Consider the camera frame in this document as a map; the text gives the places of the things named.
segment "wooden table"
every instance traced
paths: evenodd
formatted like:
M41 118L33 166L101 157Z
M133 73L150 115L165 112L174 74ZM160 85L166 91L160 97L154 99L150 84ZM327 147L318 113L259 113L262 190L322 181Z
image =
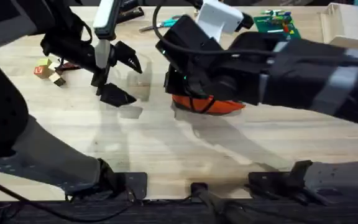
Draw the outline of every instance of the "wooden table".
M271 7L240 7L258 15ZM24 95L30 113L44 128L75 149L101 157L115 171L142 171L149 175L148 198L183 198L192 182L207 182L222 196L249 197L241 189L249 172L288 170L295 161L358 161L358 124L322 114L271 106L247 106L225 117L176 111L164 92L168 62L155 49L146 16L119 24L117 40L136 49L144 73L119 64L110 81L139 100L114 108L101 103L90 85L90 72L67 72L67 85L55 86L32 74L42 58L42 36L24 37L0 48L0 66ZM293 13L303 38L322 41L318 12L323 7L283 7ZM95 7L74 7L92 24ZM191 7L163 7L159 19L187 13ZM227 47L235 35L223 35ZM60 189L0 174L0 183L32 200L61 200ZM0 193L0 200L10 198Z

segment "wooden block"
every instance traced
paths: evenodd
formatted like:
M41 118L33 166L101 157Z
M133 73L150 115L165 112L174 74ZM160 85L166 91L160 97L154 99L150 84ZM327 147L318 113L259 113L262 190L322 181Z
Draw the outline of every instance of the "wooden block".
M325 44L358 49L358 6L330 3L320 18Z
M53 71L45 65L39 65L34 68L34 75L37 75L39 78L48 78L52 73Z
M59 66L60 66L59 63L52 62L52 63L49 65L49 69L51 69L52 71L58 73L59 75L62 75L62 74L63 74L63 71L61 71L61 70L56 70L56 68L59 67Z
M41 58L40 60L38 60L37 62L37 66L46 66L49 67L49 65L52 63L51 60L49 60L49 58Z
M66 80L64 80L58 73L53 73L51 76L49 76L49 80L52 81L57 86L62 86L66 83Z

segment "black mount plate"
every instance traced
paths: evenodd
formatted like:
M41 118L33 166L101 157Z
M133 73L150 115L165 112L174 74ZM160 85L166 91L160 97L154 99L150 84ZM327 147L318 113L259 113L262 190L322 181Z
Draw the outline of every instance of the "black mount plate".
M130 188L136 199L142 200L147 195L147 174L145 172L115 172L121 180L125 180L126 186ZM128 201L127 192L118 195L115 200Z

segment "small cube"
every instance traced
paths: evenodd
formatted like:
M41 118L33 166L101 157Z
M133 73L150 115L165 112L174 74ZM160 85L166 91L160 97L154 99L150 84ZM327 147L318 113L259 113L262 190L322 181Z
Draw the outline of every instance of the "small cube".
M62 86L66 83L66 81L56 72L49 76L49 80L57 86Z
M48 78L53 71L51 71L48 67L39 65L34 68L34 75L37 75L39 78Z
M51 69L52 71L58 73L59 75L62 75L62 74L63 74L63 71L56 69L56 68L58 68L59 66L60 66L59 63L52 62L52 63L49 65L49 69Z
M52 63L51 60L49 60L49 58L41 58L40 60L38 60L37 62L37 66L46 66L49 67L49 65Z

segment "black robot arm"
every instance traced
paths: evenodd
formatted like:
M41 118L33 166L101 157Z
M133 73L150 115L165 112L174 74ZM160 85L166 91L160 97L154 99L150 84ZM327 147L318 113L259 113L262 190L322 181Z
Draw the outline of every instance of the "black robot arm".
M185 49L157 43L170 61L167 93L286 106L358 123L357 49L245 32L223 51L188 16L164 39Z

